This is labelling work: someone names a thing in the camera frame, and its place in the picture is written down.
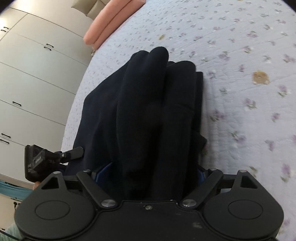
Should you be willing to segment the floral white bed cover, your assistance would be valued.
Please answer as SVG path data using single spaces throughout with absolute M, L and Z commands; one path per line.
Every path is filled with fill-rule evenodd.
M 95 52 L 62 150 L 73 146 L 86 95 L 158 46 L 204 74 L 203 165 L 249 171 L 284 210 L 278 240 L 295 240 L 295 12 L 284 1 L 147 1 Z

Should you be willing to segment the black track jacket white stripes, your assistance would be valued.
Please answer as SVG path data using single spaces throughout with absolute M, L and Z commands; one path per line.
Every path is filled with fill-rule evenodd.
M 164 47 L 139 51 L 84 101 L 74 147 L 84 156 L 66 175 L 112 163 L 99 185 L 122 200 L 180 200 L 198 185 L 203 74 L 171 62 Z

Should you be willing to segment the white wardrobe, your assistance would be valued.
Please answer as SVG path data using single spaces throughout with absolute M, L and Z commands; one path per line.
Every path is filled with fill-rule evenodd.
M 26 145 L 61 148 L 90 60 L 79 35 L 18 9 L 1 14 L 2 175 L 25 181 Z

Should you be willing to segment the folded pink blanket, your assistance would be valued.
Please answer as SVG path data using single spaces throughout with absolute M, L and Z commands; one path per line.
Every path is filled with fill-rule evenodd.
M 95 18 L 84 35 L 84 43 L 97 50 L 109 36 L 129 17 L 137 12 L 146 1 L 110 1 Z

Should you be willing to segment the beige padded headboard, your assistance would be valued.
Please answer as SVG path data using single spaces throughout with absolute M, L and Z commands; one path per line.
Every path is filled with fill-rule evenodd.
M 109 0 L 75 0 L 71 8 L 94 20 L 108 3 Z

